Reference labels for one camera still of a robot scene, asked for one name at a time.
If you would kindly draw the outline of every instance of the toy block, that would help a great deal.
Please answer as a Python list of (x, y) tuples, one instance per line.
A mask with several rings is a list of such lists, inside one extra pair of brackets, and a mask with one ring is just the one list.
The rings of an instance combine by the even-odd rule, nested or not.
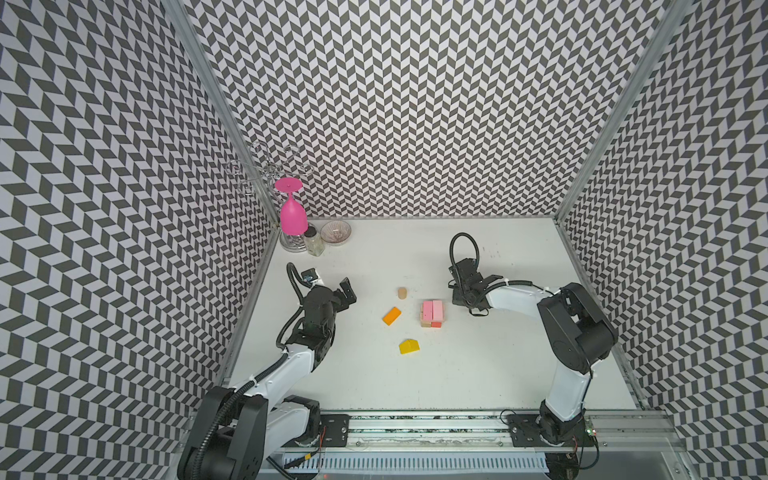
[(405, 355), (406, 353), (412, 353), (417, 350), (419, 350), (419, 342), (413, 339), (407, 339), (405, 342), (400, 344), (400, 355)]
[(432, 301), (422, 303), (422, 323), (432, 323)]
[(392, 309), (389, 311), (389, 313), (387, 313), (386, 315), (384, 315), (384, 318), (382, 318), (382, 320), (384, 320), (384, 323), (386, 323), (387, 325), (392, 325), (392, 322), (394, 322), (395, 320), (397, 320), (397, 317), (399, 317), (399, 316), (400, 316), (400, 313), (402, 313), (402, 312), (400, 312), (400, 309), (399, 309), (399, 308), (397, 308), (396, 306), (394, 306), (394, 307), (393, 307), (393, 308), (392, 308)]
[(433, 300), (432, 301), (432, 322), (443, 322), (442, 317), (442, 300)]

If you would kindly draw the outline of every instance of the chevron patterned wall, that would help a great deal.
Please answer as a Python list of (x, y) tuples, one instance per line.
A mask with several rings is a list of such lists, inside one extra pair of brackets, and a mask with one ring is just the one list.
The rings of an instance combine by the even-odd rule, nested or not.
[(0, 477), (160, 478), (266, 239), (156, 0), (0, 0)]
[(316, 216), (552, 214), (668, 0), (184, 0)]
[(695, 4), (566, 219), (706, 478), (768, 478), (768, 4)]

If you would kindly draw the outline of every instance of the mounting plate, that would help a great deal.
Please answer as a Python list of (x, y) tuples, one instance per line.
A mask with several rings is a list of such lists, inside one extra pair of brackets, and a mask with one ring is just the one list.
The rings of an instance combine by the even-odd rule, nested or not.
[[(547, 442), (541, 439), (539, 432), (541, 429), (536, 423), (538, 414), (519, 414), (510, 413), (507, 415), (509, 424), (509, 436), (515, 447), (551, 447)], [(592, 446), (590, 436), (587, 434), (584, 420), (574, 429), (574, 437), (578, 444)], [(573, 439), (566, 440), (562, 446), (574, 446)]]

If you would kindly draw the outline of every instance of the black joint motor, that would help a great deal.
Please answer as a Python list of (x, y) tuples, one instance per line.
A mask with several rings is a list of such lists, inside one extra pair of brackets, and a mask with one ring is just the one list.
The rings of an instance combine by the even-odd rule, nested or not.
[(293, 327), (286, 344), (308, 346), (315, 353), (313, 369), (323, 361), (336, 336), (336, 314), (347, 310), (357, 302), (357, 296), (349, 284), (349, 278), (340, 283), (341, 288), (332, 291), (327, 286), (315, 285), (304, 297), (304, 318)]
[(451, 303), (459, 306), (470, 304), (475, 305), (480, 310), (487, 310), (491, 306), (485, 298), (477, 303), (475, 301), (483, 294), (483, 290), (503, 277), (501, 275), (491, 275), (483, 278), (482, 273), (478, 272), (476, 261), (472, 258), (465, 258), (456, 264), (455, 269), (453, 266), (448, 268), (454, 281), (454, 284), (450, 285), (453, 289)]

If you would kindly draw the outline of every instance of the metal frame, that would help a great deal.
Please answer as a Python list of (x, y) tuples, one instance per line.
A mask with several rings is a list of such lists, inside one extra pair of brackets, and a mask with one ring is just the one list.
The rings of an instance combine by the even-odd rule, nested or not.
[(272, 254), (275, 251), (280, 231), (281, 230), (279, 229), (272, 230), (270, 238), (266, 242), (266, 247), (264, 247), (264, 252), (256, 271), (256, 277), (253, 279), (253, 283), (250, 286), (246, 303), (240, 311), (240, 318), (237, 320), (237, 325), (232, 334), (230, 345), (227, 347), (227, 353), (224, 355), (223, 367), (216, 377), (215, 384), (218, 386), (224, 386), (229, 382), (229, 372), (232, 370), (232, 367), (237, 361), (237, 357), (240, 355), (240, 349), (243, 348), (245, 332), (248, 330), (250, 319), (253, 317), (253, 311), (256, 309), (256, 301), (259, 299), (259, 293), (261, 292), (261, 286), (264, 284), (266, 271), (270, 268)]
[(309, 217), (309, 220), (498, 220), (504, 218), (554, 218), (554, 215), (433, 215), (430, 217), (419, 217), (416, 215), (393, 215), (390, 217)]
[(581, 164), (581, 168), (576, 174), (571, 188), (568, 189), (563, 198), (563, 203), (558, 207), (558, 211), (555, 214), (557, 220), (566, 218), (576, 200), (581, 196), (581, 192), (586, 188), (603, 155), (605, 155), (606, 150), (611, 145), (611, 142), (613, 142), (616, 133), (621, 128), (621, 124), (624, 123), (629, 110), (637, 100), (637, 96), (643, 91), (646, 82), (654, 73), (655, 67), (664, 53), (664, 49), (669, 45), (674, 32), (683, 22), (685, 15), (689, 12), (692, 5), (693, 0), (671, 0), (670, 7), (664, 12), (659, 26), (656, 27), (653, 36), (648, 42), (648, 46), (643, 51), (640, 60), (630, 74), (627, 86), (622, 90), (616, 106), (608, 115), (603, 129), (598, 135), (598, 139), (587, 154), (587, 158), (584, 159), (584, 163)]
[(219, 119), (221, 119), (224, 131), (227, 132), (227, 136), (234, 146), (240, 163), (245, 167), (245, 171), (251, 179), (251, 184), (262, 207), (270, 220), (272, 220), (271, 223), (278, 223), (280, 217), (277, 215), (275, 206), (270, 198), (269, 190), (264, 185), (263, 179), (257, 171), (257, 166), (253, 164), (253, 155), (251, 155), (250, 148), (246, 145), (243, 134), (237, 126), (235, 117), (232, 114), (232, 108), (230, 108), (229, 102), (224, 97), (219, 82), (214, 77), (214, 72), (208, 63), (203, 47), (197, 40), (197, 34), (190, 23), (183, 0), (161, 0), (161, 2), (165, 7), (166, 17), (176, 29), (176, 36), (184, 46), (184, 50), (194, 67), (194, 73), (197, 74), (200, 84), (208, 93), (210, 103), (214, 106), (214, 110), (218, 114)]
[[(535, 410), (516, 410), (537, 414)], [(344, 448), (360, 452), (570, 452), (570, 446), (515, 447), (502, 410), (323, 410), (347, 414)], [(601, 451), (684, 452), (685, 444), (669, 416), (660, 410), (588, 410), (588, 424), (598, 432)], [(284, 449), (298, 452), (302, 449)]]

